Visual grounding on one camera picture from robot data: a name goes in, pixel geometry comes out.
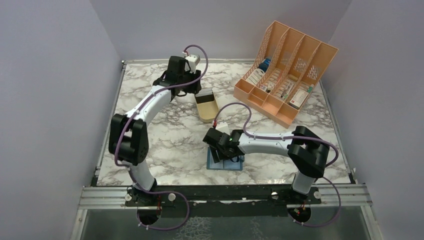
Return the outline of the blue card holder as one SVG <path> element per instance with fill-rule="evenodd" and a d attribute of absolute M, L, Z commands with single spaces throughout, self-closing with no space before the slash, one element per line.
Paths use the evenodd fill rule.
<path fill-rule="evenodd" d="M 215 161 L 215 159 L 218 158 L 214 157 L 213 153 L 216 153 L 216 151 L 212 151 L 212 149 L 208 147 L 206 158 L 206 168 L 208 170 L 241 171 L 243 169 L 245 160 L 244 155 L 239 155 L 232 159 Z"/>

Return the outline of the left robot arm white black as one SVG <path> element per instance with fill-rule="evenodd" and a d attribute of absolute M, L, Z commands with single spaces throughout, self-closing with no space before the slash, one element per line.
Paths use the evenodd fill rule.
<path fill-rule="evenodd" d="M 197 69 L 200 59 L 199 55 L 188 53 L 171 56 L 167 69 L 152 83 L 147 96 L 125 114 L 116 113 L 111 118 L 108 151 L 117 166 L 128 168 L 133 186 L 139 190 L 138 199 L 144 205 L 157 200 L 153 188 L 157 182 L 145 161 L 149 151 L 148 126 L 181 92 L 187 95 L 201 90 L 203 73 Z"/>

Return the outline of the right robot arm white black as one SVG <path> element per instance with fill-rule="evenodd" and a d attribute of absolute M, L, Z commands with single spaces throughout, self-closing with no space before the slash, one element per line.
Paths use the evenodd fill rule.
<path fill-rule="evenodd" d="M 270 154 L 288 157 L 297 167 L 297 173 L 288 190 L 289 199 L 300 204 L 309 196 L 315 180 L 323 178 L 327 159 L 333 145 L 305 126 L 292 132 L 250 133 L 243 129 L 227 134 L 211 127 L 203 142 L 214 151 L 218 160 L 230 160 L 249 154 Z"/>

